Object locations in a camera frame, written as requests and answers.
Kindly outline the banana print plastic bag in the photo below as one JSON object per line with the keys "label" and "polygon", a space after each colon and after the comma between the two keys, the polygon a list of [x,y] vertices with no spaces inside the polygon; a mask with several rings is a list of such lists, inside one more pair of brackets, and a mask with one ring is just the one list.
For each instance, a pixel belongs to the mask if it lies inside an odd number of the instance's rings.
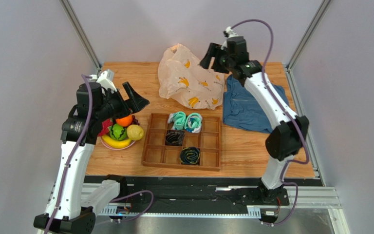
{"label": "banana print plastic bag", "polygon": [[214,110],[223,104],[225,74],[202,68],[184,45],[168,48],[159,63],[159,96],[190,109]]}

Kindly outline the yellow lemon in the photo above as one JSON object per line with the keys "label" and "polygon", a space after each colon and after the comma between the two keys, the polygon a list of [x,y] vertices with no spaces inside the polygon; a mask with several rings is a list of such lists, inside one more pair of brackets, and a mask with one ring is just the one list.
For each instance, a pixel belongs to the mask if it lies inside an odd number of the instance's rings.
{"label": "yellow lemon", "polygon": [[127,137],[133,141],[141,140],[145,135],[143,128],[136,124],[128,126],[126,131]]}

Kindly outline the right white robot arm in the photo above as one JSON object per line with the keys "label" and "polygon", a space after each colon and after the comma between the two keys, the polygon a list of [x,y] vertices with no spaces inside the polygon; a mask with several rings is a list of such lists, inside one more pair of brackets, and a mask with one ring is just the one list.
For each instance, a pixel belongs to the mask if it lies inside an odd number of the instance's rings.
{"label": "right white robot arm", "polygon": [[308,118],[298,116],[275,90],[263,65],[250,60],[242,36],[229,37],[223,44],[210,43],[199,65],[218,73],[231,73],[266,114],[273,131],[265,141],[269,160],[257,187],[257,198],[267,204],[275,201],[285,185],[283,178],[289,163],[306,146]]}

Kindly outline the orange fruit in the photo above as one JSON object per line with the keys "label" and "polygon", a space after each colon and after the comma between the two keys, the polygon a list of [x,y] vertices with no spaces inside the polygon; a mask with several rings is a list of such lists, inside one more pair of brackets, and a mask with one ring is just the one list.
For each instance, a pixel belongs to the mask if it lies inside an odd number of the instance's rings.
{"label": "orange fruit", "polygon": [[126,116],[126,117],[123,117],[123,118],[117,118],[115,120],[116,124],[122,126],[122,127],[128,127],[130,125],[132,125],[132,122],[133,122],[133,117],[132,115],[129,115],[129,116]]}

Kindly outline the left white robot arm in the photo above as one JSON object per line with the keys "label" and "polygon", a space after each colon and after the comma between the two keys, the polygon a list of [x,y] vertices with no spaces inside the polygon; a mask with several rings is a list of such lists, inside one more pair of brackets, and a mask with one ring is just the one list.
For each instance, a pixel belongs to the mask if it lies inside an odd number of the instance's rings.
{"label": "left white robot arm", "polygon": [[96,82],[79,86],[77,103],[62,124],[61,163],[53,195],[44,213],[35,217],[35,228],[53,234],[90,234],[100,211],[111,200],[127,195],[125,177],[108,175],[87,198],[81,197],[103,122],[130,116],[149,104],[128,82],[123,87],[128,99]]}

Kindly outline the dark red grape bunch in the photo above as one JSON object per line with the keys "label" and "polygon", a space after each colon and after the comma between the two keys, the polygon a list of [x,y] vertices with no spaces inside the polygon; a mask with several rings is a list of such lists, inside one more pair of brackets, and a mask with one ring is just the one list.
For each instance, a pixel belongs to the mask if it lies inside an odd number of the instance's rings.
{"label": "dark red grape bunch", "polygon": [[135,115],[132,115],[132,123],[131,123],[131,125],[138,125],[138,126],[140,126],[140,123],[139,123],[139,121],[138,121],[138,119],[136,118]]}

